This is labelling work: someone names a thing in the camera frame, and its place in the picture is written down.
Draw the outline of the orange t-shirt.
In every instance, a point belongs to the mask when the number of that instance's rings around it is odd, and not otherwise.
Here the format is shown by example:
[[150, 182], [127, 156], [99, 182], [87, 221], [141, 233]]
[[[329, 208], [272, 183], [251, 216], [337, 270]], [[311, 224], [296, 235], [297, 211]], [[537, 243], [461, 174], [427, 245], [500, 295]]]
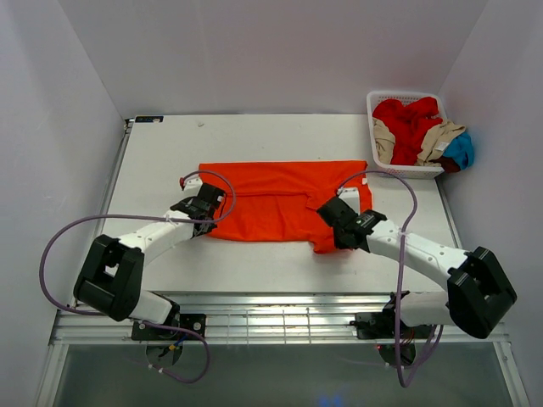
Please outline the orange t-shirt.
[[333, 231], [317, 214], [364, 160], [202, 163], [202, 181], [233, 189], [230, 215], [210, 234], [243, 243], [308, 242], [316, 254], [335, 251]]

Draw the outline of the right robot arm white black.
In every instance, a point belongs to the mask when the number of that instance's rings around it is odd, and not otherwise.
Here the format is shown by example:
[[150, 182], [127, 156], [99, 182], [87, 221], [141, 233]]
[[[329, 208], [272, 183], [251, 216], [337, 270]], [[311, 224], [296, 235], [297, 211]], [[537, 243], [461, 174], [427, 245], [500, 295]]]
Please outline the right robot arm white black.
[[486, 339], [518, 299], [487, 248], [468, 252], [404, 233], [385, 215], [371, 209], [358, 214], [338, 197], [317, 213], [332, 228], [336, 248], [395, 260], [440, 288], [435, 293], [392, 295], [381, 312], [360, 321], [367, 337], [402, 337], [420, 326], [456, 326], [471, 337]]

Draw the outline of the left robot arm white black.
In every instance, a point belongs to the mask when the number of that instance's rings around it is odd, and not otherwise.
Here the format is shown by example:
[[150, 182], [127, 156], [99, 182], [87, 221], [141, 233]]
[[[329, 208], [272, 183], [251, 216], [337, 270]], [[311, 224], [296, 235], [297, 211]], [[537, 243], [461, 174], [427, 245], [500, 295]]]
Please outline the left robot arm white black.
[[175, 304], [142, 289], [147, 265], [179, 243], [216, 228], [213, 221], [227, 193], [208, 183], [170, 206], [164, 219], [119, 237], [96, 237], [74, 287], [75, 298], [114, 321], [149, 321], [161, 338], [174, 337], [180, 319]]

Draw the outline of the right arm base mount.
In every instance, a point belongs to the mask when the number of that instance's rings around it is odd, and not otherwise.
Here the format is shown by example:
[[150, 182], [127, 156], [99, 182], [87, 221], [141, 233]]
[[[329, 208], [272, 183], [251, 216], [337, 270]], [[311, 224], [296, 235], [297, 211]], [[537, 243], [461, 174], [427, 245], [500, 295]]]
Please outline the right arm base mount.
[[[394, 339], [395, 338], [395, 298], [396, 294], [389, 295], [389, 301], [379, 312], [359, 312], [349, 322], [356, 331], [358, 339]], [[430, 325], [407, 326], [400, 323], [400, 342], [427, 338], [431, 332]]]

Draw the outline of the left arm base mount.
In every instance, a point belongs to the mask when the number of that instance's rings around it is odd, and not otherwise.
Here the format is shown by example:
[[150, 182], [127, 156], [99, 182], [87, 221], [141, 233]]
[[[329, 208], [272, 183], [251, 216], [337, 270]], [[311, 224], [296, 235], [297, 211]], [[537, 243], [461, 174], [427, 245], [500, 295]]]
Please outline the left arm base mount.
[[[201, 337], [205, 336], [205, 328], [207, 322], [206, 314], [181, 314], [175, 313], [169, 316], [164, 324], [166, 326], [180, 327], [192, 332], [198, 333]], [[177, 332], [172, 330], [162, 330], [155, 327], [141, 325], [134, 322], [132, 325], [131, 340], [133, 341], [172, 341], [185, 337], [187, 340], [195, 340], [195, 337], [187, 335], [185, 332]]]

